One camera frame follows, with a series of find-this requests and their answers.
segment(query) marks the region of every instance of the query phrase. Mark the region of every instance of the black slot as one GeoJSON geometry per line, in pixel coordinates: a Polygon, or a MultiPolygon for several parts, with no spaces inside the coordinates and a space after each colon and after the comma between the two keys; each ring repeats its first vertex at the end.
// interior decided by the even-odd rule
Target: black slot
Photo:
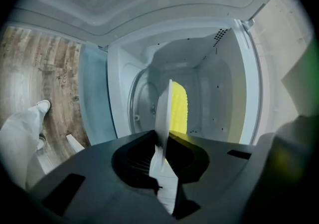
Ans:
{"type": "Polygon", "coordinates": [[[227,152],[227,154],[230,156],[234,156],[234,157],[242,158],[242,159],[249,159],[251,156],[251,153],[237,151],[237,150],[230,150],[227,152]]]}

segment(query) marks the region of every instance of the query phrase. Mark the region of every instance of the laminate flooring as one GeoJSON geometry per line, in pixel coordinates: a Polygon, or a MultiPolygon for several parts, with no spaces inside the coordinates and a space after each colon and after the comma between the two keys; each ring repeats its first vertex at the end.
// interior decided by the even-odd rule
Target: laminate flooring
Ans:
{"type": "Polygon", "coordinates": [[[0,45],[0,126],[13,113],[47,99],[43,123],[47,144],[39,157],[55,168],[75,154],[66,135],[90,146],[83,127],[78,94],[81,44],[49,34],[9,26],[0,45]]]}

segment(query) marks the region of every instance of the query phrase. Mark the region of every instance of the white wall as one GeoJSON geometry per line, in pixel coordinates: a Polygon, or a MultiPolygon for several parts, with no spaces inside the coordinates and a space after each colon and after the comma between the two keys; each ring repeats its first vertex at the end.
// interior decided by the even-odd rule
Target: white wall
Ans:
{"type": "Polygon", "coordinates": [[[255,17],[251,29],[263,79],[260,135],[275,132],[298,113],[281,79],[299,60],[314,28],[299,0],[270,0],[255,17]]]}
{"type": "Polygon", "coordinates": [[[239,143],[246,113],[242,53],[229,30],[198,68],[204,138],[239,143]]]}

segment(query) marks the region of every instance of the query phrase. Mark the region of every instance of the sneaker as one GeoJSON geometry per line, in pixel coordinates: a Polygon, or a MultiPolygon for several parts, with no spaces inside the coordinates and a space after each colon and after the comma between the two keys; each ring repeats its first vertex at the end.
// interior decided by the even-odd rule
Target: sneaker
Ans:
{"type": "Polygon", "coordinates": [[[40,136],[39,139],[40,141],[38,143],[38,146],[36,146],[36,151],[43,149],[46,144],[46,139],[44,137],[40,136]]]}
{"type": "Polygon", "coordinates": [[[37,103],[37,106],[39,106],[41,110],[47,113],[51,107],[51,104],[48,100],[42,100],[37,103]]]}

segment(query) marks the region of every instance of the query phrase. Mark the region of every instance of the person's leg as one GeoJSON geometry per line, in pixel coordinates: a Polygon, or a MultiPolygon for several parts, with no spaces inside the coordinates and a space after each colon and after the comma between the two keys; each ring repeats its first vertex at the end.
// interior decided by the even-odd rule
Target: person's leg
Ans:
{"type": "Polygon", "coordinates": [[[26,111],[10,116],[0,130],[0,157],[12,181],[25,188],[27,165],[36,151],[43,118],[50,108],[41,101],[26,111]]]}

